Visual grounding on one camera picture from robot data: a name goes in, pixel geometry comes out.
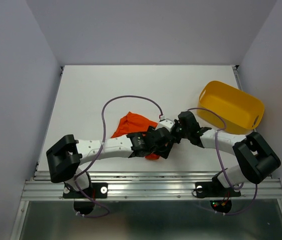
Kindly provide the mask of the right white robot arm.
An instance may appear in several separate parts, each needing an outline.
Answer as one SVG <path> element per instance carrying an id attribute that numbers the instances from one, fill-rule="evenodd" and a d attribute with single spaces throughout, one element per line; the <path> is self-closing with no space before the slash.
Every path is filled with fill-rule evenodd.
<path id="1" fill-rule="evenodd" d="M 222 128 L 201 127 L 190 111 L 178 115 L 174 133 L 178 140 L 187 139 L 197 147 L 216 150 L 221 171 L 207 187 L 216 195 L 229 188 L 238 191 L 246 182 L 258 185 L 281 166 L 279 157 L 261 134 L 254 131 L 248 135 L 230 134 Z M 237 165 L 225 168 L 220 152 L 235 156 Z"/>

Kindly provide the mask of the orange t shirt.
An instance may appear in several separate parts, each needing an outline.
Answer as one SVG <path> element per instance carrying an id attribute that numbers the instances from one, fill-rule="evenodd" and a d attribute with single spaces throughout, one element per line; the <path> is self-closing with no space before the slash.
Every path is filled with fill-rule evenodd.
<path id="1" fill-rule="evenodd" d="M 111 138 L 118 138 L 132 133 L 146 132 L 149 127 L 156 128 L 157 125 L 157 122 L 151 121 L 142 115 L 128 112 L 120 119 L 118 127 Z"/>

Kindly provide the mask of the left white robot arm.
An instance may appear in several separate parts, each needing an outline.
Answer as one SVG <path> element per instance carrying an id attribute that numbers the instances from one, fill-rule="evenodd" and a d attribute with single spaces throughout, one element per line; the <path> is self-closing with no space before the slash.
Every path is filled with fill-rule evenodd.
<path id="1" fill-rule="evenodd" d="M 72 134 L 59 139 L 47 151 L 52 183 L 66 183 L 81 197 L 92 191 L 90 177 L 80 166 L 96 160 L 112 158 L 143 158 L 150 154 L 168 156 L 172 146 L 171 132 L 161 127 L 101 140 L 78 140 Z"/>

